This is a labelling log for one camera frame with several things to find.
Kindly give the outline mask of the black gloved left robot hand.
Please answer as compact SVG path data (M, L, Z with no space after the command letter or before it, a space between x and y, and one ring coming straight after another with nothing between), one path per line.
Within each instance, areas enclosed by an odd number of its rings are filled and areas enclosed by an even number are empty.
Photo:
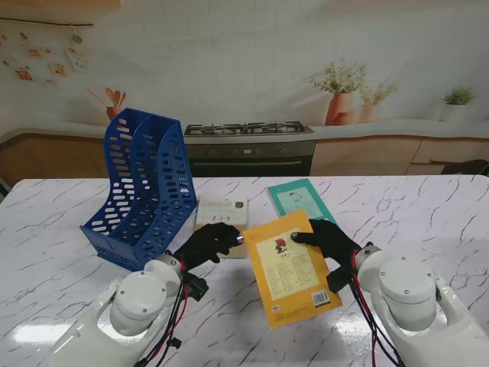
M173 257L183 262L184 268L190 270L207 261L219 263L219 255L228 255L230 250L238 247L240 231L223 222L207 224L197 229L189 239L173 253Z

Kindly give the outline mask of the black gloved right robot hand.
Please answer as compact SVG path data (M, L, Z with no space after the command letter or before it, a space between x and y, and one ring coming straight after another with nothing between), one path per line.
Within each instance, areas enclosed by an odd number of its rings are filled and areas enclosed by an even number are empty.
M290 238L299 244L318 247L324 258L331 258L339 267L326 280L329 290L338 293L352 278L352 257L361 247L351 240L336 224L324 219L311 219L312 232L293 232Z

